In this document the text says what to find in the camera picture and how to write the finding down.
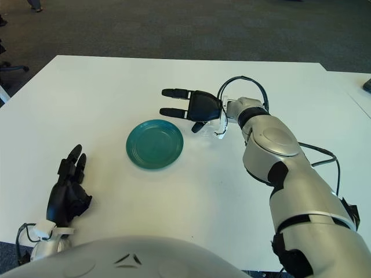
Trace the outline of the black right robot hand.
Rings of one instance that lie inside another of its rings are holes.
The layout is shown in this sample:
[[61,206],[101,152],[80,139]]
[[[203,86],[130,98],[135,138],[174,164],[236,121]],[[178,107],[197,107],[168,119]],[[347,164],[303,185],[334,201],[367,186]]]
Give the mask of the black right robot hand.
[[159,113],[172,118],[186,119],[194,122],[193,133],[199,132],[211,120],[218,119],[222,111],[222,102],[216,96],[203,92],[186,89],[163,89],[165,97],[188,100],[187,109],[161,108]]

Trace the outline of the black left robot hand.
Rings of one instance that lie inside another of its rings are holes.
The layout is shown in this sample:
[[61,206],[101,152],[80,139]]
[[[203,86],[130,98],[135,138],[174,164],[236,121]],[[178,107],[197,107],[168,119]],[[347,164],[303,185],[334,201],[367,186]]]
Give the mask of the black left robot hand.
[[46,219],[58,227],[68,227],[74,217],[80,216],[90,206],[92,196],[82,187],[86,160],[82,145],[78,144],[60,162],[59,177],[51,190],[46,210]]

